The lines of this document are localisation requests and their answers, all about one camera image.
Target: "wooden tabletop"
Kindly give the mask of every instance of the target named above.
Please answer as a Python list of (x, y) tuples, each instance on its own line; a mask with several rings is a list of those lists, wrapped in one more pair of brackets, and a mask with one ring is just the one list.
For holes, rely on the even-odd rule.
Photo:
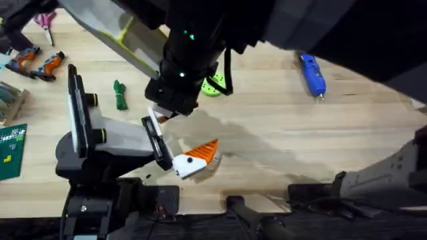
[[(61, 214), (68, 183), (55, 174), (55, 147), (70, 130), (69, 63), (83, 77), (85, 90), (98, 94), (104, 116), (140, 124), (147, 115), (148, 78), (66, 12), (57, 13), (51, 26), (55, 47), (48, 46), (33, 22), (24, 29), (43, 50), (30, 68), (58, 51), (67, 56), (55, 70), (57, 80), (32, 80), (7, 69), (0, 75), (31, 92), (16, 120), (28, 123), (21, 176), (0, 182), (0, 218)], [(127, 175), (148, 185), (179, 185), (180, 213), (223, 212), (227, 195), (244, 195), (258, 211), (288, 211), (284, 199), (290, 183), (328, 182), (339, 171), (380, 161), (427, 123), (427, 116), (413, 110), (401, 94), (321, 59), (318, 63), (328, 86), (323, 101), (308, 94), (291, 51), (258, 43), (243, 55), (233, 54), (235, 93), (201, 94), (195, 113), (162, 126), (175, 154), (218, 138), (215, 161), (184, 181), (155, 163)], [(116, 79), (127, 86), (128, 111), (115, 108)]]

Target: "orange toy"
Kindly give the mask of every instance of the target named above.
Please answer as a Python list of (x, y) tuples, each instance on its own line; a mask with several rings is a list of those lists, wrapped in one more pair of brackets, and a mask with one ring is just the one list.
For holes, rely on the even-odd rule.
[(64, 53), (60, 51), (46, 60), (43, 66), (39, 67), (37, 71), (32, 71), (31, 74), (44, 81), (53, 81), (56, 78), (52, 74), (52, 70), (58, 67), (64, 58)]
[(41, 52), (40, 47), (28, 48), (16, 55), (15, 58), (10, 60), (5, 67), (11, 71), (24, 75), (26, 77), (34, 78), (34, 75), (27, 72), (23, 65), (24, 61), (32, 61)]
[(197, 157), (206, 161), (207, 164), (214, 158), (216, 149), (218, 148), (218, 139), (200, 145), (195, 149), (185, 152), (184, 155)]

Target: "scissors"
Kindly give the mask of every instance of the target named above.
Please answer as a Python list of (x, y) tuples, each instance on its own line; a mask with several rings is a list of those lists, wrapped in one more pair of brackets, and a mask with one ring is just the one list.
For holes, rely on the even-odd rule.
[(46, 38), (51, 46), (53, 46), (53, 40), (52, 40), (52, 36), (49, 28), (51, 26), (51, 21), (55, 16), (56, 16), (56, 13), (53, 11), (48, 14), (45, 14), (45, 13), (38, 14), (33, 18), (34, 22), (36, 22), (38, 25), (41, 26), (41, 28), (43, 28), (46, 34)]

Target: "screwdriver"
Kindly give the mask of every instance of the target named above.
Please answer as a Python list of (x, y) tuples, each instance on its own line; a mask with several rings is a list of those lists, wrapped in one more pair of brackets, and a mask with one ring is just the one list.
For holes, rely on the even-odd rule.
[(326, 83), (320, 67), (313, 56), (305, 53), (296, 53), (301, 63), (302, 73), (306, 79), (308, 89), (314, 97), (323, 100), (326, 92)]

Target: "orange and white object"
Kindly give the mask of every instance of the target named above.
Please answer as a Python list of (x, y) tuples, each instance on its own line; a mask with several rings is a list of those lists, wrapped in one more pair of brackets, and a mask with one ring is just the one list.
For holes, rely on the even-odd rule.
[(173, 168), (182, 179), (185, 179), (204, 169), (214, 158), (217, 148), (218, 139), (215, 139), (195, 149), (182, 153), (173, 158)]

